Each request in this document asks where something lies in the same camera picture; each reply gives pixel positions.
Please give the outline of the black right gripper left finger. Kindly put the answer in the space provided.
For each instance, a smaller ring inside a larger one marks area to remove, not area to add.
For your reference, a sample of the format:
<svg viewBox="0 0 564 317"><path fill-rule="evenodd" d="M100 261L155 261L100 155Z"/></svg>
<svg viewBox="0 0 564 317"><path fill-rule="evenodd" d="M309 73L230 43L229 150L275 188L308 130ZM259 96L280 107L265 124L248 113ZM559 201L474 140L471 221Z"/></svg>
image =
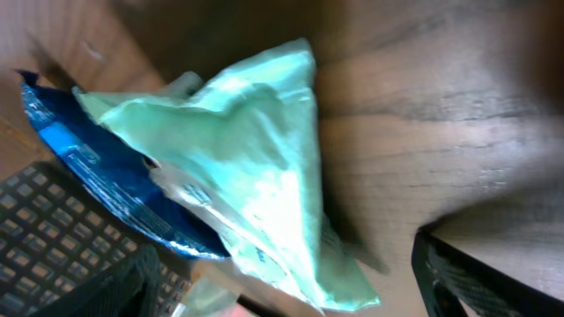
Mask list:
<svg viewBox="0 0 564 317"><path fill-rule="evenodd" d="M32 317L151 317L159 288L158 253L141 246Z"/></svg>

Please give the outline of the blue cookie pack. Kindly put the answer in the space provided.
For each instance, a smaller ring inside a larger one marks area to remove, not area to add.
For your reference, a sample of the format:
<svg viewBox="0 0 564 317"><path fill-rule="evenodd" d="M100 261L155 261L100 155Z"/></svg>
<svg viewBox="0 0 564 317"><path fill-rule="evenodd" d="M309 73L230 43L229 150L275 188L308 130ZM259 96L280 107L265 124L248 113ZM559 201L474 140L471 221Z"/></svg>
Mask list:
<svg viewBox="0 0 564 317"><path fill-rule="evenodd" d="M218 234L151 180L141 153L92 122L72 93L39 85L34 72L21 70L19 75L31 126L102 206L177 254L214 261L227 258Z"/></svg>

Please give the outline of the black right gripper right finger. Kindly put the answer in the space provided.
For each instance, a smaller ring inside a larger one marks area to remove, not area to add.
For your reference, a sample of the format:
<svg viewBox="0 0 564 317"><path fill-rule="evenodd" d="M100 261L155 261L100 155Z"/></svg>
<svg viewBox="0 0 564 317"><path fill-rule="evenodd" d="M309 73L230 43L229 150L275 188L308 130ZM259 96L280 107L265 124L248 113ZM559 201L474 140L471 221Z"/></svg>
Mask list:
<svg viewBox="0 0 564 317"><path fill-rule="evenodd" d="M562 316L563 302L478 261L429 232L415 235L412 269L430 316Z"/></svg>

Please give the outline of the mint green snack packet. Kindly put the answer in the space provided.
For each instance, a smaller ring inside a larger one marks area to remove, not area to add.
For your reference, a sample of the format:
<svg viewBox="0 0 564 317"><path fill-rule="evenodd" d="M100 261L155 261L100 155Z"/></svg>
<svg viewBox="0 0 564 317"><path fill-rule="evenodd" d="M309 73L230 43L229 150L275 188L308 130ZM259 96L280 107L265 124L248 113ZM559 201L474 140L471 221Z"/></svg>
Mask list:
<svg viewBox="0 0 564 317"><path fill-rule="evenodd" d="M315 59L290 41L163 93L76 92L90 118L155 163L166 195L214 229L239 271L318 311L380 299L323 211Z"/></svg>

